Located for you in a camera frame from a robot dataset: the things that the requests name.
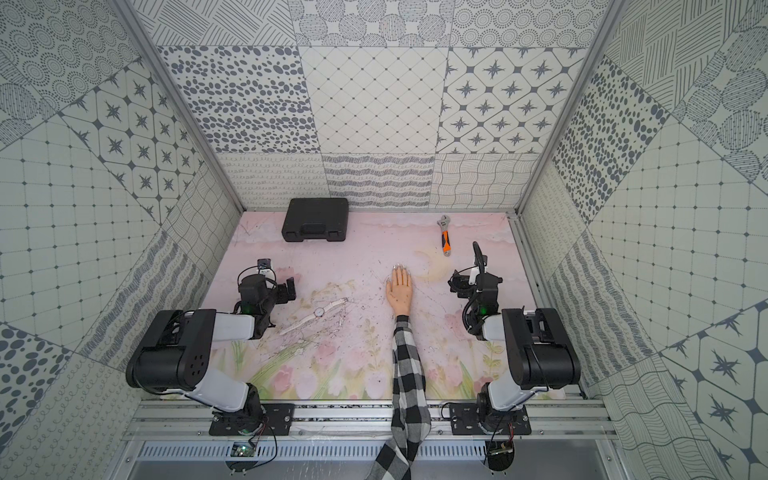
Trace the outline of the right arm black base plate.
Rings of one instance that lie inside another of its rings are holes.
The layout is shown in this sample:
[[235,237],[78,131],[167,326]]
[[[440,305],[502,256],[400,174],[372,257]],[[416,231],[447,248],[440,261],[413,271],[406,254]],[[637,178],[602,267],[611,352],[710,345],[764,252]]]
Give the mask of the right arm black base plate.
[[509,435],[514,431],[515,436],[530,435],[532,428],[526,407],[517,410],[491,410],[481,416],[480,407],[475,403],[448,404],[448,420],[453,435]]

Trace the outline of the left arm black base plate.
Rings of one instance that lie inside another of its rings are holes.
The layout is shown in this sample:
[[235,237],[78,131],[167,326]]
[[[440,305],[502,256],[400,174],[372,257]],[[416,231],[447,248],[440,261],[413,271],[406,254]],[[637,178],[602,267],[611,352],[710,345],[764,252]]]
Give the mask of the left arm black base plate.
[[296,405],[293,403],[267,403],[262,404],[261,410],[253,415],[246,414],[244,411],[230,413],[214,410],[209,435],[213,437],[252,436],[258,434],[262,427],[266,427],[267,433],[288,436],[295,408]]

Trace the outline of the mannequin hand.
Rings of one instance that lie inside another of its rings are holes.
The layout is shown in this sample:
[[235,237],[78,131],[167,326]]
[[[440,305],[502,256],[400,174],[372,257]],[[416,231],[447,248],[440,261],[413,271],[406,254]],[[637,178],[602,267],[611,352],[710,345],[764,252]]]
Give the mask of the mannequin hand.
[[409,271],[396,265],[386,281],[386,298],[395,316],[409,316],[413,298],[413,286]]

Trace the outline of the black white checkered sleeve forearm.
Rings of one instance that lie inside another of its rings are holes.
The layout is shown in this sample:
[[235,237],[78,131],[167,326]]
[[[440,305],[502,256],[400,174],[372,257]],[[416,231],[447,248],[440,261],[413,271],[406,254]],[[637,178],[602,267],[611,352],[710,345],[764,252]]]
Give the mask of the black white checkered sleeve forearm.
[[393,342],[392,436],[367,479],[411,479],[412,464],[431,431],[426,376],[407,315],[396,317]]

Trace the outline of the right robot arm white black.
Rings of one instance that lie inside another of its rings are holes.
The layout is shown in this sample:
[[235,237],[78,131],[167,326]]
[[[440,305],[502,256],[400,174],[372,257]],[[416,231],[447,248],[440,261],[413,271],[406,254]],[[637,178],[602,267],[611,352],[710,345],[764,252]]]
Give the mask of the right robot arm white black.
[[581,363],[553,308],[502,309],[498,303],[503,279],[475,266],[455,271],[447,281],[467,301],[461,313],[465,330],[480,341],[504,345],[508,372],[486,383],[477,394],[477,416],[517,412],[538,393],[576,385]]

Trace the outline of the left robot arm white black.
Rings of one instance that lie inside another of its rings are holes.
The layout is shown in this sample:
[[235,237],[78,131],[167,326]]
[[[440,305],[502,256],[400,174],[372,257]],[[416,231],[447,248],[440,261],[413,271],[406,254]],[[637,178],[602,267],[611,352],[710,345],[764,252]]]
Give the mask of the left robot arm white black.
[[162,310],[149,325],[126,366],[127,384],[146,393],[180,394],[242,421],[248,431],[264,422],[257,388],[210,365],[212,345],[254,341],[273,327],[275,306],[296,299],[292,277],[280,283],[269,267],[238,278],[240,300],[231,313],[216,309]]

